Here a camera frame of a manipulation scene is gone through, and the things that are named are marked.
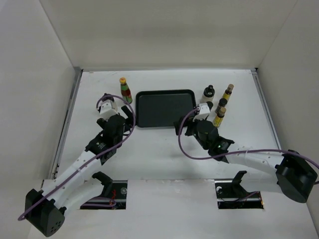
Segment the red green sauce bottle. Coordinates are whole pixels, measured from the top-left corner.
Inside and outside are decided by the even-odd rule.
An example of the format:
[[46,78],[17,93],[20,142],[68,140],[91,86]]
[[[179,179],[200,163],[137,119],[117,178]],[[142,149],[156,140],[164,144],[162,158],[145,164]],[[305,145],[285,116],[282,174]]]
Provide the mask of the red green sauce bottle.
[[122,94],[123,99],[126,102],[128,102],[129,104],[131,104],[133,102],[133,99],[132,99],[131,91],[130,91],[130,88],[127,84],[126,78],[121,77],[119,79],[119,81],[120,81],[120,88],[121,88],[121,94]]

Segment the white bottle black cap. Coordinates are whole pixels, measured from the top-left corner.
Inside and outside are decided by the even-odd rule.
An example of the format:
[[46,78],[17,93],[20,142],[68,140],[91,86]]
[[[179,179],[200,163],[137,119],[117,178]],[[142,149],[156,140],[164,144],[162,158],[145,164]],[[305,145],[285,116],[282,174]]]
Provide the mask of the white bottle black cap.
[[202,94],[201,103],[212,102],[215,95],[215,89],[212,85],[208,85]]

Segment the small dark spice bottle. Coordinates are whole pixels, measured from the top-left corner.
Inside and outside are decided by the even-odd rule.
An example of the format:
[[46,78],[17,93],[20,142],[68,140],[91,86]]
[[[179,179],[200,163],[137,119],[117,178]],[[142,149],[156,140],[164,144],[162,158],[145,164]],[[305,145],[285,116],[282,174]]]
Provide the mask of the small dark spice bottle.
[[227,99],[221,98],[221,99],[219,100],[219,103],[218,103],[218,105],[217,105],[217,108],[216,108],[216,110],[215,110],[215,113],[217,114],[222,107],[225,107],[225,106],[227,105],[227,103],[228,103]]

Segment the yellow bottle tan cap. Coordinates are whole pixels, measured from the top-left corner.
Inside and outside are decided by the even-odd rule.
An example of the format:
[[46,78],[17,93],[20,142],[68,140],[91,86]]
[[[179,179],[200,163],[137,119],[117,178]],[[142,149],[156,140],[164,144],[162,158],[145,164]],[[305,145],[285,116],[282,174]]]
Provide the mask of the yellow bottle tan cap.
[[230,99],[230,96],[232,94],[233,88],[234,88],[234,85],[233,84],[229,84],[227,89],[225,90],[223,96],[222,96],[227,101],[229,101],[229,99]]

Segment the clear jar black lid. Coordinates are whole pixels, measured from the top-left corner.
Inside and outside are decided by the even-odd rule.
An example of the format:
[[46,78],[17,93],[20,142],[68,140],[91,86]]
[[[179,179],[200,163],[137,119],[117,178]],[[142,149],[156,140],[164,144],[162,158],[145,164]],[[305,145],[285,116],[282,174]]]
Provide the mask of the clear jar black lid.
[[111,94],[107,94],[107,93],[105,93],[104,95],[103,95],[103,97],[102,97],[102,104],[104,105],[104,104],[112,104],[112,103],[114,103],[114,98],[112,97],[112,95]]

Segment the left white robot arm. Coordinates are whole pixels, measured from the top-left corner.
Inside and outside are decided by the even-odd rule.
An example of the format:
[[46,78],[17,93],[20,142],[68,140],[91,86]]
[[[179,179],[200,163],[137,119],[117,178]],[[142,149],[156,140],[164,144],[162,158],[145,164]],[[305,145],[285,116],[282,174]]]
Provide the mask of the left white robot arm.
[[97,120],[102,131],[59,177],[41,190],[27,193],[20,221],[27,220],[45,237],[50,237],[61,228],[68,213],[88,206],[94,197],[105,199],[111,195],[113,180],[101,168],[128,139],[125,133],[132,133],[136,124],[132,107],[121,109],[125,117],[116,113]]

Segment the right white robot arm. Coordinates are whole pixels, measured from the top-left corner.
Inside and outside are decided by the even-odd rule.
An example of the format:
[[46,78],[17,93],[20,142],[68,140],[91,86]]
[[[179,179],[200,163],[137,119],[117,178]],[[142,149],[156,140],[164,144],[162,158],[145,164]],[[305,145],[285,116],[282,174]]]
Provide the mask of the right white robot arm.
[[284,194],[289,199],[305,203],[317,184],[315,163],[293,150],[251,149],[241,147],[233,140],[219,135],[218,129],[207,120],[193,118],[174,122],[175,133],[181,137],[193,136],[207,151],[206,159],[227,164],[243,165],[258,170],[258,174],[239,171],[230,184],[232,193],[243,197],[251,191],[269,191]]

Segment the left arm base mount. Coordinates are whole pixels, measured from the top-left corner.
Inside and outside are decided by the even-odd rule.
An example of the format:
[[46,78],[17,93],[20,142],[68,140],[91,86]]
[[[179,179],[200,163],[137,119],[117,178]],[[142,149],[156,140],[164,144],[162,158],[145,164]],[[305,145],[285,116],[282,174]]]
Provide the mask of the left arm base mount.
[[81,210],[124,210],[126,209],[128,181],[113,180],[102,172],[93,175],[100,181],[103,190],[99,196],[95,196],[83,204]]

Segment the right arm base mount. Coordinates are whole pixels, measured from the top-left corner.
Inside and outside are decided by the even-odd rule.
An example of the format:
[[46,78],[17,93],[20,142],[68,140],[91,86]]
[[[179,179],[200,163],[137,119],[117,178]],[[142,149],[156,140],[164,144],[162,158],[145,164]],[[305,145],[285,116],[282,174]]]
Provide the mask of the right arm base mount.
[[247,192],[241,185],[247,171],[239,171],[233,179],[215,180],[217,206],[220,210],[263,209],[259,191]]

